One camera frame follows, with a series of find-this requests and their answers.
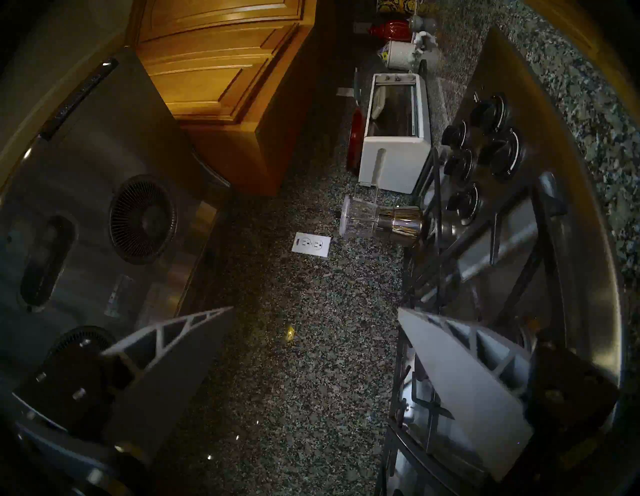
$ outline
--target electrical outlet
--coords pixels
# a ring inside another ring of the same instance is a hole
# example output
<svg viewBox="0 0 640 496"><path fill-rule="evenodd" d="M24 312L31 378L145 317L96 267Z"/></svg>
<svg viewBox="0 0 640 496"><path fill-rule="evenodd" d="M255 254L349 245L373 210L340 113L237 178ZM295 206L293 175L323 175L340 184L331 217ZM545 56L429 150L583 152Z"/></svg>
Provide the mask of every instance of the electrical outlet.
<svg viewBox="0 0 640 496"><path fill-rule="evenodd" d="M330 244L331 237L329 236L318 236L317 234L297 232L296 239L293 240L293 247L291 248L291 251L327 258L327 256L329 256Z"/></svg>

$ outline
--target stove knob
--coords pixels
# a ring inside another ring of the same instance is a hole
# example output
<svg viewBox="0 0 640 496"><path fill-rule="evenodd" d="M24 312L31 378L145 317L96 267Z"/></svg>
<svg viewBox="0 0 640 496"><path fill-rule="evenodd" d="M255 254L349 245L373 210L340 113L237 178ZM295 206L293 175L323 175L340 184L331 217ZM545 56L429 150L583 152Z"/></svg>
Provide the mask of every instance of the stove knob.
<svg viewBox="0 0 640 496"><path fill-rule="evenodd" d="M485 134L500 130L505 121L506 104L504 97L494 95L489 100L482 100L470 115L471 125L479 127Z"/></svg>
<svg viewBox="0 0 640 496"><path fill-rule="evenodd" d="M463 199L465 197L464 192L457 192L451 195L449 201L447 202L447 206L445 207L449 212L455 212L460 207Z"/></svg>
<svg viewBox="0 0 640 496"><path fill-rule="evenodd" d="M514 128L498 134L491 143L485 146L478 156L478 163L488 166L491 174L501 180L510 179L518 169L522 147L520 138Z"/></svg>
<svg viewBox="0 0 640 496"><path fill-rule="evenodd" d="M443 145L451 148L461 148L467 137L467 123L465 121L460 124L448 125L442 133Z"/></svg>
<svg viewBox="0 0 640 496"><path fill-rule="evenodd" d="M471 172L472 155L470 150L456 150L447 159L444 173L454 179L465 182Z"/></svg>
<svg viewBox="0 0 640 496"><path fill-rule="evenodd" d="M478 188L473 184L464 191L451 195L445 208L450 212L457 211L462 224L468 225L476 216L479 202Z"/></svg>

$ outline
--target kitchen counter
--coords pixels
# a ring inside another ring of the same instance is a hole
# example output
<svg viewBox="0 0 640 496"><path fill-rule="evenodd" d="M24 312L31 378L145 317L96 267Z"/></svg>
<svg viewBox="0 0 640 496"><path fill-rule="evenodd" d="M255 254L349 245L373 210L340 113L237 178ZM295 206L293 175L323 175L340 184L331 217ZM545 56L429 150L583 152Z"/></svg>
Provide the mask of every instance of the kitchen counter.
<svg viewBox="0 0 640 496"><path fill-rule="evenodd" d="M201 309L236 307L236 324L157 455L158 494L372 494L392 390L403 249L339 237L344 195L373 200L345 170L355 110L383 72L379 40L351 43L323 68L276 198L238 195ZM378 203L410 204L381 191ZM292 253L296 231L332 236L328 258ZM289 327L294 339L287 341Z"/></svg>
<svg viewBox="0 0 640 496"><path fill-rule="evenodd" d="M638 390L640 364L640 131L613 88L557 29L521 0L442 0L443 57L428 77L434 143L455 117L482 50L497 26L522 53L584 157L625 283L628 358L625 392Z"/></svg>
<svg viewBox="0 0 640 496"><path fill-rule="evenodd" d="M636 208L630 205L638 192L625 178L637 176L623 171L633 166L625 152L640 143L637 133L633 141L615 95L526 6L503 0L474 3L473 9L466 4L442 2L439 41L445 59L428 77L435 143L455 114L489 27L502 26L518 48L528 47L525 56L561 106L580 150L589 150L609 218L627 219L616 224L615 238L622 242L621 265L633 287L639 267L626 243L637 240L634 229L640 225L624 205ZM371 5L372 0L362 0L354 9L370 15ZM215 270L213 257L200 305L235 305L236 325L157 455L158 494L373 492L392 388L402 250L373 239L345 241L337 232L334 213L344 195L371 192L356 189L356 178L344 170L355 103L336 97L335 89L351 86L357 65L366 108L370 75L385 71L375 55L380 41L347 36L349 21L345 15L339 26L340 50L323 68L279 196L238 196L231 206L220 266ZM589 101L597 99L602 110L588 102L583 106L580 92ZM618 146L611 145L614 137ZM379 203L408 199L385 193ZM329 257L291 253L296 231L332 236ZM291 342L285 338L289 326L295 329Z"/></svg>

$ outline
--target wooden cabinet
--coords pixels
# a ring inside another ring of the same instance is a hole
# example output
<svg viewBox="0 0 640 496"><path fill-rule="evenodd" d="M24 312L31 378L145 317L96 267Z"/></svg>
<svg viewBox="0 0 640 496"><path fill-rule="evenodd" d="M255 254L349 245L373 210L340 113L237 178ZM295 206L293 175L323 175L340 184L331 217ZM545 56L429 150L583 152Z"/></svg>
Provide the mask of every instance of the wooden cabinet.
<svg viewBox="0 0 640 496"><path fill-rule="evenodd" d="M239 191L275 195L334 16L332 0L148 0L129 40L204 161Z"/></svg>
<svg viewBox="0 0 640 496"><path fill-rule="evenodd" d="M303 0L149 0L138 41L207 26L300 19L302 4Z"/></svg>
<svg viewBox="0 0 640 496"><path fill-rule="evenodd" d="M178 119L238 122L298 23L199 29L143 43L138 56Z"/></svg>

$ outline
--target fan grille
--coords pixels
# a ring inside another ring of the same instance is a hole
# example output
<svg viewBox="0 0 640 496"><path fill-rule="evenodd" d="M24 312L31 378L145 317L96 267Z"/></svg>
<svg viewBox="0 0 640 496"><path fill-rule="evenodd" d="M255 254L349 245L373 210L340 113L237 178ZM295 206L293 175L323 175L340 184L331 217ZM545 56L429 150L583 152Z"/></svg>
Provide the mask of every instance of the fan grille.
<svg viewBox="0 0 640 496"><path fill-rule="evenodd" d="M125 182L111 203L109 234L118 254L132 264L155 260L171 241L177 215L169 194L155 178Z"/></svg>
<svg viewBox="0 0 640 496"><path fill-rule="evenodd" d="M104 351L114 343L112 336L101 327L96 326L82 326L77 327L69 332L64 333L55 344L49 350L49 357L57 355L65 349L67 346L73 343L82 342L85 339L90 339L92 343L96 344L101 351Z"/></svg>

